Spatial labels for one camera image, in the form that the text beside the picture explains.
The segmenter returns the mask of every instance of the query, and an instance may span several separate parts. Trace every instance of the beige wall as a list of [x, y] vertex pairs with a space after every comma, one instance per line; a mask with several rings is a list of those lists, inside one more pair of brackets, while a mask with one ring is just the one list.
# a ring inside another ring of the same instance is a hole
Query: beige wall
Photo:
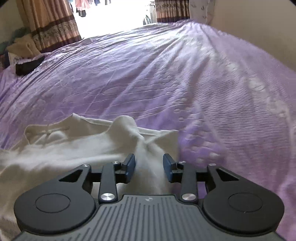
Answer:
[[0, 43], [11, 38], [11, 34], [23, 27], [16, 0], [8, 0], [0, 8]]
[[296, 70], [296, 6], [290, 0], [216, 0], [211, 25]]

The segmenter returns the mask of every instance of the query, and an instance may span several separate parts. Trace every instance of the bedspread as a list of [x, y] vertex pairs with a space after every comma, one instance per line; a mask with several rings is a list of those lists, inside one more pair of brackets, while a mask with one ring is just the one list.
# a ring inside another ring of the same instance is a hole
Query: bedspread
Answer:
[[71, 113], [179, 130], [180, 159], [210, 162], [277, 193], [296, 240], [296, 73], [263, 50], [185, 20], [89, 38], [25, 77], [0, 73], [0, 145]]

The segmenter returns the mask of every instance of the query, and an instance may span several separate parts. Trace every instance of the brown curtain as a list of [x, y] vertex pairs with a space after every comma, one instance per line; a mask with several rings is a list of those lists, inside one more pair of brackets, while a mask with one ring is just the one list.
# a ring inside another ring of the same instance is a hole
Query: brown curtain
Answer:
[[155, 0], [159, 23], [176, 22], [189, 17], [189, 0]]
[[17, 0], [17, 6], [40, 52], [81, 40], [68, 0]]

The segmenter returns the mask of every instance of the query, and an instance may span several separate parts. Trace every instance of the ridged gray surface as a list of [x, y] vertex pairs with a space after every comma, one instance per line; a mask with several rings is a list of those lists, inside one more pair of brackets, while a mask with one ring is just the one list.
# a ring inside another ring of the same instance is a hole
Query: ridged gray surface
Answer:
[[17, 241], [280, 241], [276, 233], [237, 237], [215, 229], [193, 205], [174, 196], [125, 195], [102, 205], [83, 227], [62, 235], [40, 237], [22, 233]]

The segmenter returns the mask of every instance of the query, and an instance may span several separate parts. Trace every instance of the triangular cutout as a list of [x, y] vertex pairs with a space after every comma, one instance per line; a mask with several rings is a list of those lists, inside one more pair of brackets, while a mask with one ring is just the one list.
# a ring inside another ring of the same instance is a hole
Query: triangular cutout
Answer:
[[217, 169], [217, 173], [220, 177], [220, 179], [223, 182], [231, 182], [231, 181], [238, 181], [238, 178], [232, 176], [231, 174], [223, 171], [222, 169]]
[[80, 177], [82, 173], [82, 170], [76, 170], [75, 172], [67, 175], [66, 177], [63, 177], [60, 179], [60, 182], [66, 182], [66, 183], [75, 183], [77, 182], [78, 178]]

